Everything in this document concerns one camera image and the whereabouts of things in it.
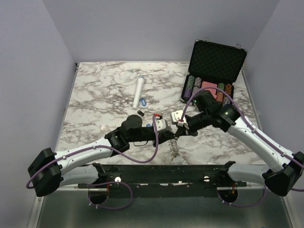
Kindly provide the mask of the metal keyring disc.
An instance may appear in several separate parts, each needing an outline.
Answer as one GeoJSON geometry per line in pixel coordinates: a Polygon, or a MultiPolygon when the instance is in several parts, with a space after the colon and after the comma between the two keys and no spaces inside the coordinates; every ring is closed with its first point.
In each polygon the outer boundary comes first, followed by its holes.
{"type": "Polygon", "coordinates": [[[175,138],[168,140],[170,154],[171,154],[171,160],[177,158],[179,153],[179,148],[177,146],[177,140],[175,138]]]}

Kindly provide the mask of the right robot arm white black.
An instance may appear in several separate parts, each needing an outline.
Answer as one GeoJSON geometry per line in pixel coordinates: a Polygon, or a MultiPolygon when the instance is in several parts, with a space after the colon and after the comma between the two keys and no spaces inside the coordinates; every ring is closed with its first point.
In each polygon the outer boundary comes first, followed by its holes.
{"type": "Polygon", "coordinates": [[[224,186],[235,181],[265,185],[278,196],[286,196],[304,171],[304,154],[294,153],[276,143],[252,124],[234,101],[223,106],[210,91],[199,89],[189,99],[199,110],[195,116],[187,116],[186,110],[171,113],[172,124],[178,127],[175,136],[197,135],[207,126],[219,128],[239,139],[264,162],[264,165],[245,165],[232,162],[219,173],[218,180],[224,186]]]}

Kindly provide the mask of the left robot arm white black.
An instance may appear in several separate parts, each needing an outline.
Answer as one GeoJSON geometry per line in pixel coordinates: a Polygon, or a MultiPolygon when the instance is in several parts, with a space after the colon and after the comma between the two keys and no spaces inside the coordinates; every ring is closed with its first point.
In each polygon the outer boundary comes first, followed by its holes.
{"type": "Polygon", "coordinates": [[[60,185],[71,184],[68,175],[89,162],[123,155],[134,142],[151,141],[157,149],[161,143],[174,137],[165,119],[153,115],[152,125],[143,126],[140,116],[130,115],[120,127],[88,145],[63,152],[43,149],[28,167],[30,179],[26,188],[34,189],[38,197],[49,195],[60,185]]]}

